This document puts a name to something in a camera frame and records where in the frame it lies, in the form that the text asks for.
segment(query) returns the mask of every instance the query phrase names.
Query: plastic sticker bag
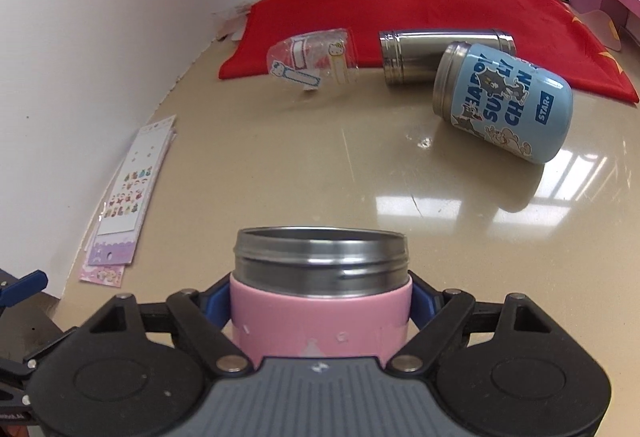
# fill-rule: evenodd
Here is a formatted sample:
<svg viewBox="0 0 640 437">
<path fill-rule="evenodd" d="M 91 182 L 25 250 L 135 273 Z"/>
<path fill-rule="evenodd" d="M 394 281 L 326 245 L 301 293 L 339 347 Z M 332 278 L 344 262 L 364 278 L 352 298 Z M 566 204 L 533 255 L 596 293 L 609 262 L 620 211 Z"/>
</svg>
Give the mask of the plastic sticker bag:
<svg viewBox="0 0 640 437">
<path fill-rule="evenodd" d="M 269 73 L 303 89 L 323 84 L 353 83 L 358 65 L 346 29 L 315 31 L 287 38 L 272 45 L 267 53 Z"/>
</svg>

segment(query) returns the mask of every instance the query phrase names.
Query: pink thermos cup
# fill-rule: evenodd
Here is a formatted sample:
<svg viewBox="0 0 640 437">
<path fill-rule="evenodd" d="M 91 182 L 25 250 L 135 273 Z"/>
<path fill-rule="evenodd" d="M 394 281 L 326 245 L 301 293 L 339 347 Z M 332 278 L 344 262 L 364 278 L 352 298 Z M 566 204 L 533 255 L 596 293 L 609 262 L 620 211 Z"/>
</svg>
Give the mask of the pink thermos cup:
<svg viewBox="0 0 640 437">
<path fill-rule="evenodd" d="M 377 356 L 406 341 L 412 282 L 400 233 L 335 227 L 238 232 L 233 339 L 265 356 Z"/>
</svg>

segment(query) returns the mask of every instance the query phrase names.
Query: sticker sheet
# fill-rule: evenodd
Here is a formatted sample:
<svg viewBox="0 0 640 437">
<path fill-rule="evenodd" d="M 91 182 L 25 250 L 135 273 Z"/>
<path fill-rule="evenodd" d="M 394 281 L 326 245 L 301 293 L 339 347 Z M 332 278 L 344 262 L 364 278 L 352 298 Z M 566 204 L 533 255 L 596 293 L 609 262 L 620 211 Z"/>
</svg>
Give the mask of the sticker sheet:
<svg viewBox="0 0 640 437">
<path fill-rule="evenodd" d="M 98 235 L 136 229 L 149 183 L 158 172 L 162 147 L 171 135 L 175 116 L 138 131 L 107 200 Z"/>
<path fill-rule="evenodd" d="M 172 134 L 171 138 L 166 140 L 161 150 L 158 167 L 162 165 L 164 156 L 167 153 L 171 142 L 174 140 L 175 134 Z M 136 228 L 132 231 L 121 231 L 119 233 L 105 233 L 104 235 L 96 235 L 91 241 L 87 255 L 86 263 L 88 265 L 120 265 L 128 264 L 133 261 L 133 255 L 136 251 L 136 245 L 138 243 L 138 236 L 140 235 L 140 229 L 142 229 L 142 223 L 145 219 L 146 209 L 149 204 L 151 193 L 156 184 L 156 177 L 159 172 L 155 172 L 152 175 L 151 181 L 147 189 L 145 200 L 142 203 L 140 215 L 138 216 L 138 222 Z"/>
<path fill-rule="evenodd" d="M 82 265 L 80 281 L 108 285 L 109 287 L 121 287 L 124 265 Z"/>
</svg>

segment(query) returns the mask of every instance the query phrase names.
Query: white wall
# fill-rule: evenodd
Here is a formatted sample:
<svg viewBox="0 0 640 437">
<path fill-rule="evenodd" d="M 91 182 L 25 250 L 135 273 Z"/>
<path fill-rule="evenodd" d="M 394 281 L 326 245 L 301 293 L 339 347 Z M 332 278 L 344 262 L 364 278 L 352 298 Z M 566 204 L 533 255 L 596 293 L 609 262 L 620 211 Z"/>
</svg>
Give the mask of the white wall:
<svg viewBox="0 0 640 437">
<path fill-rule="evenodd" d="M 245 0 L 0 0 L 0 267 L 62 294 L 132 135 Z"/>
</svg>

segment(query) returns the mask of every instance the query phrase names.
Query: blue thermos cup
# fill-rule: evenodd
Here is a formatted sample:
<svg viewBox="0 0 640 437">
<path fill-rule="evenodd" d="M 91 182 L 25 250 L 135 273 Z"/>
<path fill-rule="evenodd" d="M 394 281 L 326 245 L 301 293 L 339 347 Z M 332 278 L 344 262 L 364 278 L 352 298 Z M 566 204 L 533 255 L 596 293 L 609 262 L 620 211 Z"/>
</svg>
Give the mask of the blue thermos cup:
<svg viewBox="0 0 640 437">
<path fill-rule="evenodd" d="M 477 138 L 543 164 L 564 143 L 574 95 L 557 74 L 492 47 L 454 42 L 438 66 L 433 112 Z"/>
</svg>

